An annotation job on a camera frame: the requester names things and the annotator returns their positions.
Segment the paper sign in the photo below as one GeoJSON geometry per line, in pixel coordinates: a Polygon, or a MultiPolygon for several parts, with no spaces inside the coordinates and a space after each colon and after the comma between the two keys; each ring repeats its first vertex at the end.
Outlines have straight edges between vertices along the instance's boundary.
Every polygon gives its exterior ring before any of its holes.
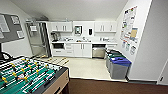
{"type": "Polygon", "coordinates": [[[10,32],[4,15],[0,15],[0,28],[2,32],[10,32]]]}
{"type": "Polygon", "coordinates": [[[0,38],[1,39],[4,38],[1,28],[0,28],[0,38]]]}
{"type": "Polygon", "coordinates": [[[20,24],[19,17],[17,17],[17,16],[11,16],[11,18],[12,18],[13,24],[20,24]]]}
{"type": "Polygon", "coordinates": [[[30,30],[31,31],[37,31],[37,27],[36,26],[30,26],[30,30]]]}
{"type": "Polygon", "coordinates": [[[19,38],[24,38],[24,34],[22,31],[17,31],[17,34],[19,38]]]}

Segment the lower cabinet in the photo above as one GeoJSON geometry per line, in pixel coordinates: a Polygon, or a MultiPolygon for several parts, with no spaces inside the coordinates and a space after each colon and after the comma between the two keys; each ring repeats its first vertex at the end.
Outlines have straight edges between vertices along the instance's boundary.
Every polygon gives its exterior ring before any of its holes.
{"type": "Polygon", "coordinates": [[[73,44],[74,57],[92,58],[92,44],[73,44]]]}

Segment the refrigerator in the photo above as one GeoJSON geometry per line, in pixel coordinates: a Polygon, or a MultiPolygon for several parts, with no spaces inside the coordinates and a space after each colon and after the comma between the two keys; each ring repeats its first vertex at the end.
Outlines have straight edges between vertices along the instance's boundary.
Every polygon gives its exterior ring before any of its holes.
{"type": "Polygon", "coordinates": [[[51,57],[46,23],[26,22],[26,29],[33,56],[51,57]]]}

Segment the poster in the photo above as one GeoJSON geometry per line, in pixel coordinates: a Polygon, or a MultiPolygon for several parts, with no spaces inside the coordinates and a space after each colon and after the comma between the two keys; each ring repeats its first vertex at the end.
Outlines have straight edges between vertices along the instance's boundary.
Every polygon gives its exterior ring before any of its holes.
{"type": "Polygon", "coordinates": [[[124,13],[121,36],[120,36],[120,39],[123,41],[127,42],[130,40],[133,23],[135,20],[136,9],[137,6],[126,10],[124,13]]]}

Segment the sloped ceiling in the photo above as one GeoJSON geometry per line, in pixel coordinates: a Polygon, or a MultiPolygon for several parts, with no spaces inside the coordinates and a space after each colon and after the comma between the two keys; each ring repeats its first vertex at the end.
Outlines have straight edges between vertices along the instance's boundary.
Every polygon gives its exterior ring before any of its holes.
{"type": "Polygon", "coordinates": [[[116,20],[128,0],[10,0],[31,17],[49,20],[116,20]]]}

